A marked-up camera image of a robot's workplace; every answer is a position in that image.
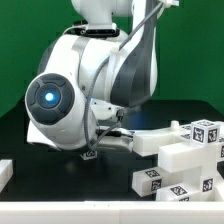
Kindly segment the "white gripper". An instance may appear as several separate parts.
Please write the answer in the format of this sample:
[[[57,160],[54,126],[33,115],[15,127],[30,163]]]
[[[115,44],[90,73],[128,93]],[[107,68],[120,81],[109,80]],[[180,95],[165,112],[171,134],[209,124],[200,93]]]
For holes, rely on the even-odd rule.
[[[90,103],[87,128],[84,128],[84,114],[75,110],[54,125],[30,121],[27,142],[48,145],[57,150],[91,147],[92,150],[130,151],[133,131],[121,127],[125,113],[123,107],[93,100]]]

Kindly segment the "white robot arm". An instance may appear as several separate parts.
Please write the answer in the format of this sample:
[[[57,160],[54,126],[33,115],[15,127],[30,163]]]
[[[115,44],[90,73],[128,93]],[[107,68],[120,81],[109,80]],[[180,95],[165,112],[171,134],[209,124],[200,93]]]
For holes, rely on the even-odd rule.
[[[45,51],[25,106],[29,143],[94,150],[108,133],[108,106],[121,124],[125,108],[146,102],[157,82],[156,22],[179,0],[71,0],[84,18]]]

